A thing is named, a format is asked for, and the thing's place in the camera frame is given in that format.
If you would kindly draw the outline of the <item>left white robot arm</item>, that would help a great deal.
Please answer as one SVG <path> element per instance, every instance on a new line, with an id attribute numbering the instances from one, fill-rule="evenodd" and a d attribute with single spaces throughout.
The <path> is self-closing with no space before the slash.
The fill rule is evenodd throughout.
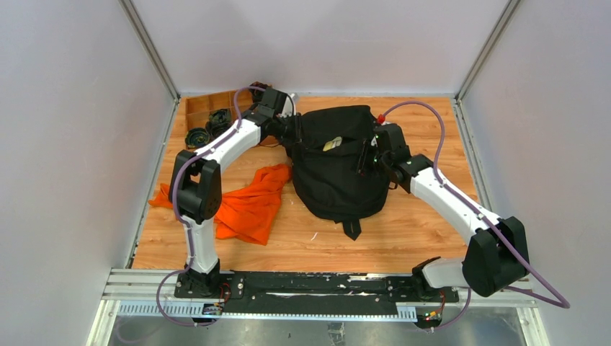
<path id="1" fill-rule="evenodd" d="M 177 154 L 169 199 L 187 240 L 185 267 L 177 273 L 178 288 L 204 298 L 219 292 L 222 282 L 214 217 L 222 202 L 221 175 L 266 137 L 286 137 L 289 121 L 296 114 L 294 95 L 268 87 L 260 101 L 237 112 L 236 120 L 218 138 L 196 151 Z"/>

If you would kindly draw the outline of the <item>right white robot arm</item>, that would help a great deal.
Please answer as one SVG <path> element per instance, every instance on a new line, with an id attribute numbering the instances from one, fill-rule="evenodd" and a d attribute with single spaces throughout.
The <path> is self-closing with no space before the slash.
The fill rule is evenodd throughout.
<path id="1" fill-rule="evenodd" d="M 433 257 L 411 272 L 411 290 L 429 301 L 443 288 L 470 288 L 482 297 L 509 287 L 529 273 L 523 223 L 485 209 L 454 186 L 422 154 L 413 155 L 401 127 L 389 123 L 374 130 L 374 167 L 393 188 L 424 201 L 442 216 L 467 246 L 463 257 Z"/>

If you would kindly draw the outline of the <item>black backpack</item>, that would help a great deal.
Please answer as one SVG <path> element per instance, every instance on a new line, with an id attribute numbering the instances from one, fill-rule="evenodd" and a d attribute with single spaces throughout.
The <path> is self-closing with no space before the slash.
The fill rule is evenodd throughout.
<path id="1" fill-rule="evenodd" d="M 374 162 L 377 120 L 367 105 L 314 110 L 300 119 L 301 142 L 284 146 L 295 191 L 314 216 L 341 224 L 344 234 L 355 241 L 362 233 L 360 221 L 380 212 L 388 196 L 389 177 Z M 343 138 L 341 146 L 322 151 L 337 136 Z M 370 168 L 358 174 L 363 142 L 370 142 Z"/>

